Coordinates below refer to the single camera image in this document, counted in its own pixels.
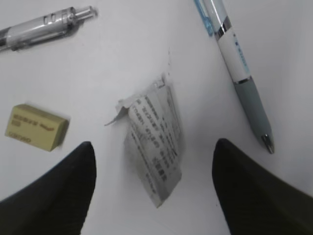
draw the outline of paper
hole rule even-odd
[[[116,109],[113,122],[129,116],[125,152],[135,159],[138,176],[159,207],[181,179],[181,131],[171,89],[163,78],[142,94],[119,101]]]

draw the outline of white pen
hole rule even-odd
[[[215,33],[254,135],[273,154],[274,140],[271,126],[222,0],[194,1],[209,35],[212,36],[213,31]]]

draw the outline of pen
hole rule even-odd
[[[15,51],[70,35],[78,29],[80,22],[93,16],[95,11],[91,6],[78,10],[70,7],[0,30],[0,50]]]
[[[195,4],[210,36],[212,29],[214,30],[238,98],[254,135],[260,144],[273,154],[274,140],[271,126],[222,0],[195,0]]]

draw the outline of yellow eraser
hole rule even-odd
[[[62,141],[68,120],[27,104],[13,108],[5,135],[52,151]]]

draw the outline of white surface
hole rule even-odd
[[[71,5],[94,5],[99,17],[72,38],[0,54],[0,199],[89,140],[98,176],[83,235],[224,235],[211,178],[221,137],[313,195],[313,1],[225,0],[271,121],[273,156],[250,131],[218,45],[192,0],[6,0],[0,28]],[[117,100],[164,71],[175,86],[187,150],[182,181],[157,210],[123,158],[125,123],[103,124]],[[71,116],[62,148],[47,153],[4,137],[12,107],[26,101]]]

